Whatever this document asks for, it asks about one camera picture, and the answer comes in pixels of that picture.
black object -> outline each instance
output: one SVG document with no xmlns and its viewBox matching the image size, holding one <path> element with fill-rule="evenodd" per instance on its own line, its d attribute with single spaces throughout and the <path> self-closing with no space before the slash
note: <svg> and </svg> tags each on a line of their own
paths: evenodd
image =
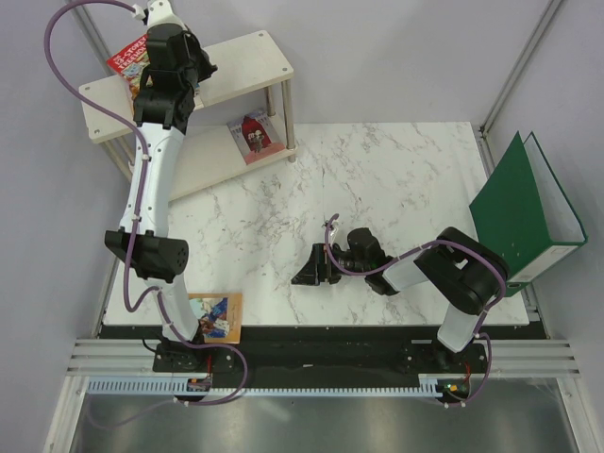
<svg viewBox="0 0 604 453">
<path fill-rule="evenodd" d="M 242 341 L 281 338 L 295 338 L 300 342 L 317 340 L 322 335 L 345 335 L 357 342 L 365 340 L 432 340 L 436 338 L 439 326 L 335 326 L 326 330 L 324 327 L 268 327 L 242 326 Z M 481 332 L 488 333 L 491 340 L 546 340 L 544 324 L 533 321 L 527 326 L 483 326 Z M 140 340 L 141 338 L 158 338 L 161 326 L 106 326 L 101 325 L 98 338 L 104 340 Z"/>
<path fill-rule="evenodd" d="M 255 334 L 255 330 L 264 332 Z M 420 374 L 465 375 L 468 362 L 484 373 L 482 344 L 469 344 L 462 355 L 442 362 L 435 344 L 413 343 L 393 335 L 363 337 L 365 327 L 319 329 L 248 328 L 236 347 L 245 355 L 249 389 L 325 389 L 416 387 Z M 234 388 L 243 376 L 242 363 L 224 349 L 211 350 L 212 387 Z"/>
<path fill-rule="evenodd" d="M 369 228 L 353 229 L 348 234 L 350 250 L 343 251 L 336 243 L 331 247 L 334 258 L 344 269 L 367 272 L 390 262 Z M 437 239 L 463 245 L 489 261 L 506 281 L 508 264 L 496 253 L 450 226 Z M 437 245 L 427 249 L 414 261 L 415 265 L 436 286 L 453 306 L 467 314 L 479 315 L 487 302 L 500 291 L 495 276 L 482 263 L 458 249 Z M 308 262 L 294 278 L 293 285 L 318 286 L 327 281 L 340 281 L 342 272 L 333 265 L 323 243 L 312 245 Z M 378 294 L 394 295 L 396 291 L 379 272 L 365 277 L 367 284 Z"/>
<path fill-rule="evenodd" d="M 142 18 L 143 24 L 147 25 L 147 22 L 149 22 L 149 8 L 143 9 L 143 12 L 144 12 L 144 17 Z"/>
<path fill-rule="evenodd" d="M 194 109 L 195 86 L 217 68 L 194 34 L 176 24 L 149 28 L 146 48 L 149 64 L 134 100 L 134 122 L 138 127 L 143 123 L 160 124 L 164 129 L 173 126 L 185 134 Z"/>
<path fill-rule="evenodd" d="M 156 351 L 155 349 L 153 349 L 151 346 L 149 346 L 149 345 L 147 344 L 147 341 L 146 341 L 144 338 L 143 338 L 142 340 L 143 340 L 143 347 L 144 347 L 144 348 L 145 348 L 147 351 L 152 352 L 154 355 L 155 355 L 155 353 L 156 353 L 156 352 L 158 352 L 158 351 Z"/>
<path fill-rule="evenodd" d="M 455 392 L 451 392 L 451 390 L 447 387 L 446 383 L 456 384 L 458 390 Z M 462 402 L 459 400 L 459 398 L 461 398 L 462 400 L 466 400 L 470 397 L 469 382 L 464 382 L 463 384 L 460 384 L 458 380 L 439 383 L 439 385 L 436 386 L 436 391 L 443 394 L 443 396 L 441 396 L 440 398 L 436 398 L 436 400 L 440 401 L 441 403 L 456 404 Z"/>
<path fill-rule="evenodd" d="M 121 261 L 126 259 L 130 233 L 105 231 L 105 246 Z M 182 274 L 189 260 L 189 245 L 181 239 L 157 238 L 137 234 L 132 251 L 131 267 L 140 278 L 159 278 L 172 283 Z"/>
<path fill-rule="evenodd" d="M 390 262 L 393 257 L 379 245 L 378 239 L 371 234 L 369 228 L 357 228 L 348 233 L 349 250 L 343 251 L 336 243 L 331 252 L 344 269 L 351 272 L 367 272 Z M 323 243 L 314 243 L 308 262 L 294 278 L 293 285 L 319 286 L 326 281 L 334 284 L 340 281 L 342 272 L 333 265 Z M 382 273 L 376 273 L 365 278 L 367 284 L 380 295 L 394 295 L 397 291 L 384 279 Z"/>
<path fill-rule="evenodd" d="M 203 344 L 203 335 L 197 334 L 192 340 Z M 181 342 L 173 342 L 160 337 L 153 360 L 155 373 L 206 373 L 208 371 L 207 349 L 191 349 Z"/>
<path fill-rule="evenodd" d="M 458 229 L 450 226 L 437 239 L 468 247 L 489 261 L 504 281 L 508 279 L 508 264 Z M 456 309 L 467 314 L 481 314 L 491 297 L 500 291 L 497 279 L 482 263 L 447 245 L 425 250 L 414 263 Z"/>
</svg>

book cover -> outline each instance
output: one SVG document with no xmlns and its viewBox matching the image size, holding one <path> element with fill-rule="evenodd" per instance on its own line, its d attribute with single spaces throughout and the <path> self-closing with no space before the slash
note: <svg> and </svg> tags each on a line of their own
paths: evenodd
<svg viewBox="0 0 604 453">
<path fill-rule="evenodd" d="M 237 344 L 242 334 L 243 295 L 189 294 L 206 343 Z"/>
<path fill-rule="evenodd" d="M 128 82 L 133 99 L 139 93 L 143 69 L 149 64 L 146 43 L 147 35 L 143 35 L 107 60 L 107 65 Z"/>
<path fill-rule="evenodd" d="M 249 165 L 285 149 L 265 109 L 257 109 L 227 124 Z"/>
</svg>

book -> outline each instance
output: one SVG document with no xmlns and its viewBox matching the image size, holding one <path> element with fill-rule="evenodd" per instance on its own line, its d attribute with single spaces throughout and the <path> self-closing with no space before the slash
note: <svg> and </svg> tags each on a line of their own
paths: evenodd
<svg viewBox="0 0 604 453">
<path fill-rule="evenodd" d="M 147 35 L 143 35 L 107 60 L 107 65 L 128 82 L 132 99 L 139 94 L 141 75 L 149 64 L 146 43 Z"/>
<path fill-rule="evenodd" d="M 242 335 L 243 295 L 189 294 L 206 343 L 237 344 Z"/>
<path fill-rule="evenodd" d="M 285 149 L 265 109 L 226 124 L 247 165 Z"/>
<path fill-rule="evenodd" d="M 532 132 L 516 133 L 470 204 L 478 240 L 510 266 L 514 295 L 587 243 L 587 234 Z"/>
</svg>

metal floor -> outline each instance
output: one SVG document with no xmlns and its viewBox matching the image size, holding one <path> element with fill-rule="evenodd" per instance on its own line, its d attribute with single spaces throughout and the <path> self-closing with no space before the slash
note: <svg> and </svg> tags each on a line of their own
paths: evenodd
<svg viewBox="0 0 604 453">
<path fill-rule="evenodd" d="M 85 404 L 111 424 L 163 398 L 89 395 Z M 491 380 L 465 409 L 410 398 L 251 396 L 208 408 L 168 405 L 112 431 L 84 418 L 74 453 L 578 451 L 558 386 L 545 379 Z"/>
</svg>

cable tie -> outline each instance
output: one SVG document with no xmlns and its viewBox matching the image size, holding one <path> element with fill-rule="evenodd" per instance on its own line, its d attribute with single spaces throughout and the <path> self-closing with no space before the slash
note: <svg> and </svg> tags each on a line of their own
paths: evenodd
<svg viewBox="0 0 604 453">
<path fill-rule="evenodd" d="M 134 11 L 132 11 L 130 14 L 132 14 L 132 17 L 134 19 L 136 19 L 137 21 L 142 21 L 144 20 L 145 14 L 144 14 L 144 9 L 143 7 L 137 5 L 136 3 L 134 5 L 132 5 L 132 7 L 134 8 Z"/>
</svg>

